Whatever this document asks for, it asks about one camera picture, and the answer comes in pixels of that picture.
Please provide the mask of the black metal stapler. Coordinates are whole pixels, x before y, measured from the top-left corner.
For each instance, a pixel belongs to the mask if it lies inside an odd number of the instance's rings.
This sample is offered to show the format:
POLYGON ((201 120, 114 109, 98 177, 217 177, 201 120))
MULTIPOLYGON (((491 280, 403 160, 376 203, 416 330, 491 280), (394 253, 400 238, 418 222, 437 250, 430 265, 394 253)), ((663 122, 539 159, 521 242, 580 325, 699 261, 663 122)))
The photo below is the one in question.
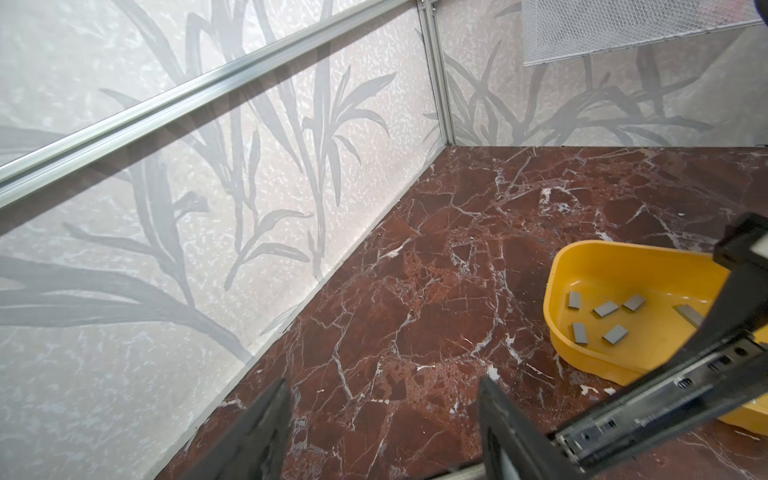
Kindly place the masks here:
POLYGON ((730 272, 702 325, 661 366, 549 433, 580 471, 597 474, 731 412, 767 391, 767 219, 746 213, 715 245, 730 272))

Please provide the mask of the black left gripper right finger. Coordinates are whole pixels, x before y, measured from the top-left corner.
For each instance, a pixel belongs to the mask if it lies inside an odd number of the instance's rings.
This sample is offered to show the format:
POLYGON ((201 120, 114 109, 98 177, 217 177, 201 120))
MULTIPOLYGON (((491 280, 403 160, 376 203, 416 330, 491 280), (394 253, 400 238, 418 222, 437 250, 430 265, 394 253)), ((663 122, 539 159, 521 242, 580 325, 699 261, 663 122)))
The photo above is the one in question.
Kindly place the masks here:
POLYGON ((488 479, 586 477, 488 377, 479 382, 478 410, 482 459, 488 479))

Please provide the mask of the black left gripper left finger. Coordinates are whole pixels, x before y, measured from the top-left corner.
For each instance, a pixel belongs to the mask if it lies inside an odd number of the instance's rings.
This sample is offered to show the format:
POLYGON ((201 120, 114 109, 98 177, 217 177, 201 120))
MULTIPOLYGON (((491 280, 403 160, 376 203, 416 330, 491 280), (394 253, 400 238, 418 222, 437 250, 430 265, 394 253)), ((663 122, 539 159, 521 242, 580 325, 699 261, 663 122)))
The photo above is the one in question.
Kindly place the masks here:
POLYGON ((279 379, 258 397, 185 479, 279 479, 291 421, 291 392, 279 379))

